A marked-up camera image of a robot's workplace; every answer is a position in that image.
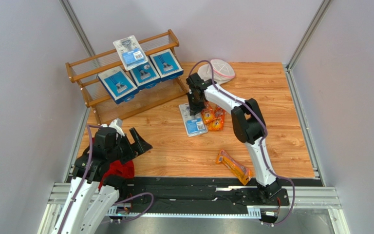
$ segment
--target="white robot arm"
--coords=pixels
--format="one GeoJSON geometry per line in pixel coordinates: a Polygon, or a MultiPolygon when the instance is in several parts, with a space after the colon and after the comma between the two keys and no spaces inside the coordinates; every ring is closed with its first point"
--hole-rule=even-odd
{"type": "Polygon", "coordinates": [[[205,107],[205,101],[216,103],[231,114],[235,136],[245,144],[252,159],[261,200],[266,201],[274,197],[281,190],[281,186],[266,150],[265,129],[260,121],[265,123],[256,100],[237,97],[218,84],[212,85],[211,80],[202,80],[197,73],[187,78],[187,84],[190,88],[187,97],[191,115],[201,112],[205,107]],[[246,118],[246,115],[251,114],[247,108],[250,108],[259,120],[252,115],[246,118]]]}
{"type": "Polygon", "coordinates": [[[120,196],[126,198],[120,191],[126,187],[126,180],[110,175],[103,181],[99,194],[88,209],[110,163],[120,160],[124,164],[152,149],[134,128],[130,133],[135,143],[130,144],[119,121],[116,119],[109,126],[102,125],[95,134],[93,146],[90,144],[75,161],[68,198],[52,234],[93,234],[108,209],[120,196]]]}
{"type": "MultiPolygon", "coordinates": [[[[228,113],[231,113],[231,111],[235,107],[240,107],[242,105],[241,103],[246,102],[245,99],[236,97],[235,95],[224,90],[220,85],[216,84],[216,86],[218,87],[218,89],[216,89],[214,86],[209,86],[207,89],[205,89],[205,97],[208,101],[216,103],[218,106],[222,107],[228,113]],[[228,98],[225,94],[222,94],[220,90],[223,90],[226,94],[230,95],[231,97],[234,97],[234,100],[228,98]]],[[[246,142],[245,146],[249,151],[250,157],[253,162],[253,166],[255,167],[256,181],[262,186],[266,186],[275,182],[276,176],[274,176],[264,164],[261,149],[258,145],[261,138],[262,137],[255,140],[255,143],[253,144],[246,142]]],[[[268,152],[266,150],[265,139],[262,141],[262,144],[267,163],[269,167],[272,167],[271,161],[269,160],[268,152]]]]}

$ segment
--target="aluminum frame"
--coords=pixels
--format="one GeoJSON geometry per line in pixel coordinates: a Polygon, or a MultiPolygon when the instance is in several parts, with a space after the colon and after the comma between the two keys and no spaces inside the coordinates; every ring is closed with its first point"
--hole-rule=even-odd
{"type": "MultiPolygon", "coordinates": [[[[286,78],[291,90],[291,95],[294,100],[294,104],[297,110],[298,118],[301,124],[301,129],[304,135],[304,139],[307,145],[307,149],[311,158],[311,162],[313,164],[314,174],[316,178],[321,178],[323,184],[326,184],[326,181],[323,180],[321,176],[321,165],[317,160],[316,149],[312,141],[312,137],[309,131],[309,126],[307,125],[305,114],[303,112],[303,108],[300,102],[300,98],[298,95],[298,91],[296,89],[294,83],[294,77],[292,75],[292,69],[295,67],[295,64],[298,61],[298,58],[302,54],[306,44],[308,43],[309,39],[311,38],[312,34],[314,33],[315,29],[319,25],[321,19],[323,18],[325,12],[327,11],[329,5],[333,0],[324,0],[317,13],[315,14],[314,18],[312,19],[310,26],[308,27],[307,31],[305,32],[303,38],[301,39],[298,47],[296,48],[292,58],[288,62],[287,65],[284,66],[286,78]]],[[[87,51],[89,56],[94,56],[95,52],[92,46],[89,43],[88,38],[86,37],[76,14],[73,11],[73,8],[68,0],[59,0],[61,5],[63,6],[72,26],[76,30],[77,35],[79,36],[80,41],[82,42],[85,50],[87,51]]],[[[72,165],[73,160],[76,158],[77,150],[79,148],[79,142],[82,139],[83,131],[85,128],[85,123],[89,115],[89,110],[86,111],[84,118],[82,119],[78,136],[75,140],[75,147],[72,150],[70,156],[70,165],[72,165]]],[[[69,175],[69,170],[65,172],[65,180],[69,175]]],[[[56,224],[56,219],[58,214],[61,211],[62,204],[65,203],[67,198],[67,193],[69,191],[70,184],[69,183],[55,183],[53,190],[50,194],[50,198],[48,204],[46,206],[46,210],[41,221],[38,233],[39,234],[46,234],[50,233],[53,230],[53,227],[56,224]]],[[[218,188],[218,189],[238,189],[239,187],[229,186],[226,188],[218,188]]],[[[255,212],[260,208],[268,208],[269,206],[248,206],[249,212],[255,212]]],[[[344,213],[338,199],[338,195],[336,189],[334,187],[296,187],[296,201],[294,205],[294,209],[327,209],[332,220],[333,229],[336,234],[349,234],[350,231],[348,229],[344,213]]],[[[188,214],[151,214],[153,217],[191,217],[188,214]]],[[[219,218],[232,218],[229,215],[217,215],[219,218]]],[[[252,213],[249,213],[247,218],[254,218],[252,213]]]]}
{"type": "MultiPolygon", "coordinates": [[[[108,212],[107,216],[115,217],[134,217],[140,213],[130,213],[129,215],[115,214],[108,212]]],[[[143,217],[160,217],[160,218],[241,218],[241,219],[259,219],[261,218],[260,208],[247,207],[247,214],[160,214],[160,213],[146,213],[143,217]]]]}

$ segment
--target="wooden floor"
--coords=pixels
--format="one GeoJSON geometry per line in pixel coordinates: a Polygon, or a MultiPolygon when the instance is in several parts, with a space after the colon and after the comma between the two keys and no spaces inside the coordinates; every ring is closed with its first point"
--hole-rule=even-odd
{"type": "MultiPolygon", "coordinates": [[[[182,63],[184,82],[193,65],[182,63]]],[[[269,133],[266,145],[275,172],[287,177],[314,177],[282,64],[231,65],[236,77],[222,86],[241,98],[258,101],[269,133]]],[[[233,134],[230,115],[226,116],[224,130],[187,137],[178,107],[187,102],[186,96],[179,97],[124,120],[123,130],[130,141],[128,130],[135,127],[153,146],[150,152],[134,159],[136,176],[234,177],[224,165],[216,164],[220,149],[254,171],[246,147],[233,134]]],[[[88,123],[96,124],[92,112],[88,123]]],[[[79,156],[87,146],[85,131],[79,156]]]]}

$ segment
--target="white wall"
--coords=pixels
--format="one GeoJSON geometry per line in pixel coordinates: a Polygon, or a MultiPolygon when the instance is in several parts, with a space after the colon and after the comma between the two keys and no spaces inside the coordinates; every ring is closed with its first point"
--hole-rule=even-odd
{"type": "Polygon", "coordinates": [[[333,1],[293,74],[351,233],[374,233],[374,1],[333,1]]]}
{"type": "Polygon", "coordinates": [[[322,0],[70,0],[96,53],[172,29],[182,61],[287,63],[322,0]]]}
{"type": "Polygon", "coordinates": [[[0,1],[0,234],[35,234],[85,107],[65,62],[86,53],[58,1],[0,1]]]}

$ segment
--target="purple cable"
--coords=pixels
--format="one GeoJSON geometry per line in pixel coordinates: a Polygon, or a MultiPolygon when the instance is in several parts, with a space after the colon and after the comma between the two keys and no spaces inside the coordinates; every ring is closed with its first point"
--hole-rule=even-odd
{"type": "Polygon", "coordinates": [[[244,103],[244,102],[242,102],[242,101],[240,101],[240,100],[235,99],[235,98],[232,97],[230,94],[224,92],[223,90],[219,89],[219,88],[216,86],[216,84],[214,83],[214,70],[213,70],[213,65],[211,64],[210,61],[208,61],[208,60],[202,60],[202,61],[199,61],[198,63],[196,63],[196,64],[193,66],[193,68],[190,70],[190,73],[188,74],[188,76],[190,76],[191,73],[193,72],[194,68],[195,68],[197,65],[199,65],[200,63],[202,63],[202,62],[207,62],[207,63],[210,65],[210,68],[211,68],[211,83],[213,84],[213,87],[214,87],[217,91],[219,91],[220,93],[222,93],[223,95],[225,95],[226,97],[228,97],[228,98],[230,98],[231,100],[236,101],[236,102],[242,104],[244,107],[246,107],[246,109],[247,109],[247,110],[248,110],[248,111],[253,115],[253,117],[256,118],[256,120],[258,121],[258,123],[262,126],[263,130],[265,131],[265,134],[263,135],[263,137],[262,137],[261,140],[259,141],[259,147],[260,147],[261,152],[262,152],[263,162],[265,163],[266,168],[268,169],[268,171],[269,171],[272,175],[276,176],[277,178],[284,179],[284,180],[290,182],[291,185],[292,185],[292,193],[293,193],[293,196],[292,196],[291,208],[289,209],[289,212],[288,212],[288,214],[285,216],[285,218],[284,218],[283,220],[281,220],[280,222],[277,222],[277,223],[275,223],[275,224],[278,225],[278,224],[281,224],[281,223],[285,222],[285,221],[288,219],[289,215],[292,213],[292,210],[293,210],[293,208],[294,208],[294,204],[295,204],[295,184],[294,184],[294,182],[293,182],[291,179],[286,178],[286,177],[283,177],[283,176],[280,176],[280,175],[277,175],[277,174],[276,174],[276,173],[275,173],[275,172],[274,172],[274,171],[269,167],[269,165],[268,165],[268,161],[266,160],[265,152],[264,152],[264,150],[263,150],[263,144],[262,144],[263,140],[265,140],[266,137],[268,136],[268,130],[266,129],[266,126],[265,126],[264,123],[261,121],[261,119],[258,117],[258,115],[257,115],[257,114],[256,114],[256,113],[255,113],[255,112],[254,112],[254,111],[253,111],[253,110],[252,110],[252,109],[251,109],[251,108],[250,108],[246,103],[244,103]]]}
{"type": "Polygon", "coordinates": [[[130,197],[130,198],[127,198],[127,199],[125,199],[125,200],[122,200],[122,201],[119,201],[119,202],[113,204],[114,206],[116,206],[116,205],[118,205],[118,204],[122,204],[122,203],[125,203],[125,202],[127,202],[127,201],[134,200],[135,198],[140,197],[140,196],[144,196],[144,195],[150,195],[150,196],[151,196],[151,202],[150,202],[150,204],[148,205],[148,207],[147,207],[143,212],[139,213],[137,216],[134,216],[134,217],[132,217],[132,218],[126,218],[126,219],[123,219],[123,220],[121,221],[121,223],[125,223],[125,222],[129,222],[129,221],[133,221],[133,220],[135,220],[135,219],[137,219],[137,218],[143,216],[143,215],[144,215],[144,214],[145,214],[145,213],[146,213],[146,212],[151,208],[152,204],[154,203],[154,195],[153,195],[152,193],[148,193],[148,192],[146,192],[146,193],[140,193],[140,194],[137,194],[137,195],[135,195],[135,196],[132,196],[132,197],[130,197]]]}
{"type": "Polygon", "coordinates": [[[58,230],[57,234],[61,234],[61,232],[63,230],[63,227],[65,225],[67,217],[69,216],[69,212],[70,212],[70,210],[72,208],[72,205],[74,203],[74,200],[76,199],[77,194],[79,193],[80,188],[82,187],[83,182],[85,181],[86,176],[88,175],[89,167],[90,167],[90,165],[92,163],[92,150],[93,150],[94,146],[93,146],[93,142],[92,142],[91,127],[92,128],[100,128],[100,126],[96,126],[96,125],[89,125],[89,124],[86,125],[86,128],[88,129],[88,135],[89,135],[89,157],[88,157],[88,163],[86,163],[86,168],[85,168],[85,172],[83,173],[82,179],[81,179],[79,185],[77,186],[76,191],[75,191],[75,193],[72,196],[72,200],[69,202],[69,205],[68,205],[68,207],[67,207],[67,209],[65,211],[65,215],[63,217],[62,222],[60,223],[59,230],[58,230]]]}

